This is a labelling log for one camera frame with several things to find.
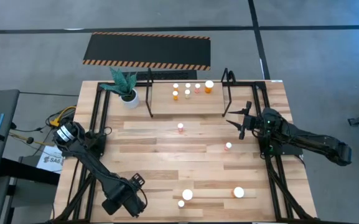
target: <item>wooden table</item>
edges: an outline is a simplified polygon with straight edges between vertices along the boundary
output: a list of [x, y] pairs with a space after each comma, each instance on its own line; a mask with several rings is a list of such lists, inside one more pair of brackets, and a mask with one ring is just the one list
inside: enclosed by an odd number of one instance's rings
[[[88, 128], [95, 100], [97, 81], [83, 82], [78, 99], [75, 121]], [[286, 92], [282, 82], [266, 81], [271, 107], [292, 121]], [[113, 129], [108, 136], [102, 163], [120, 176], [130, 178], [136, 172], [146, 180], [143, 189], [149, 205], [139, 218], [132, 218], [121, 208], [109, 216], [101, 203], [105, 196], [101, 185], [96, 185], [91, 222], [250, 222], [273, 221], [274, 212], [266, 166], [259, 158], [259, 146], [251, 132], [244, 140], [238, 139], [235, 127], [225, 120], [240, 122], [242, 115], [170, 115], [150, 118], [144, 101], [146, 88], [137, 87], [141, 102], [135, 110], [123, 107], [117, 95], [111, 94], [106, 126]], [[231, 88], [232, 104], [229, 111], [240, 110], [246, 101], [253, 102], [250, 87]], [[227, 89], [224, 89], [227, 103]], [[98, 122], [102, 102], [100, 103]], [[250, 114], [255, 115], [255, 107]], [[184, 124], [184, 132], [177, 132], [177, 123]], [[223, 146], [231, 142], [230, 152]], [[307, 213], [316, 216], [309, 183], [302, 163], [294, 156], [282, 156], [287, 185]], [[60, 214], [66, 206], [76, 159], [66, 159], [60, 176], [55, 211]], [[77, 191], [77, 170], [72, 195]], [[235, 199], [231, 189], [242, 187], [245, 197]], [[179, 209], [177, 202], [182, 191], [192, 189], [193, 199]], [[282, 216], [285, 207], [277, 190]], [[83, 198], [80, 218], [84, 217], [88, 192]]]

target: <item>gray carpet floor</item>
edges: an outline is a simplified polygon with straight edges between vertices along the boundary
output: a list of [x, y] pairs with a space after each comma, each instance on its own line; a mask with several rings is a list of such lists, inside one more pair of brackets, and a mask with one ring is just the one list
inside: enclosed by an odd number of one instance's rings
[[[359, 1], [254, 3], [260, 26], [359, 25]], [[252, 24], [245, 0], [0, 0], [0, 29], [8, 30]], [[237, 79], [263, 78], [252, 30], [170, 33], [211, 37], [212, 69], [198, 72], [199, 79], [219, 78], [225, 67]], [[0, 34], [0, 90], [77, 95], [83, 80], [109, 80], [107, 67], [82, 65], [90, 35]], [[261, 36], [271, 78], [284, 81], [294, 123], [353, 148], [353, 163], [347, 167], [305, 153], [318, 216], [359, 223], [359, 127], [347, 123], [347, 118], [359, 116], [359, 29], [261, 31]], [[21, 94], [14, 122], [21, 129], [39, 127], [49, 114], [76, 101], [71, 96]], [[34, 137], [43, 139], [45, 134]], [[10, 139], [4, 156], [17, 159], [33, 152]], [[45, 221], [50, 209], [17, 209], [13, 223]]]

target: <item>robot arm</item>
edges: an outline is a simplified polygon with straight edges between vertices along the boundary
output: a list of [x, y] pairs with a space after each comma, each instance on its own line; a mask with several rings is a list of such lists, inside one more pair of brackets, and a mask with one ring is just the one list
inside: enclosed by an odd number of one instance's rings
[[102, 185], [106, 200], [103, 208], [109, 215], [114, 214], [122, 205], [132, 217], [138, 217], [146, 205], [136, 192], [145, 183], [144, 179], [135, 174], [130, 180], [110, 172], [92, 153], [92, 147], [98, 145], [104, 134], [85, 133], [80, 124], [69, 122], [54, 133], [54, 142], [59, 150], [76, 157]]
[[247, 109], [235, 114], [244, 114], [243, 124], [234, 124], [240, 131], [240, 139], [244, 138], [244, 130], [259, 130], [258, 138], [264, 139], [267, 145], [269, 141], [277, 141], [281, 145], [291, 144], [293, 146], [307, 149], [312, 152], [325, 156], [328, 160], [340, 165], [346, 166], [351, 163], [352, 150], [344, 142], [338, 139], [314, 134], [298, 129], [295, 125], [288, 123], [274, 109], [265, 108], [261, 117], [248, 114], [251, 102], [247, 102]]

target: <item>table leg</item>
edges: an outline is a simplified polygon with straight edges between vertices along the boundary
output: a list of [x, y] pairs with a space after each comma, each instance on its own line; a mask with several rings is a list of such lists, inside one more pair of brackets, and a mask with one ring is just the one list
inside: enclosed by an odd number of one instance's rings
[[60, 178], [60, 174], [38, 169], [5, 158], [1, 159], [0, 176], [16, 177], [51, 185], [58, 185]]

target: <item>white pot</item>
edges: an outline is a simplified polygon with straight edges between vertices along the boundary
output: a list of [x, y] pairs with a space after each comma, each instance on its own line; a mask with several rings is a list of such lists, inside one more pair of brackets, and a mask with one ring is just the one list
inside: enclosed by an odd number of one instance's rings
[[119, 97], [121, 99], [121, 101], [124, 103], [125, 107], [127, 107], [128, 109], [134, 109], [139, 104], [138, 93], [137, 93], [137, 91], [135, 89], [133, 89], [133, 90], [135, 91], [135, 98], [133, 100], [124, 101], [121, 96]]

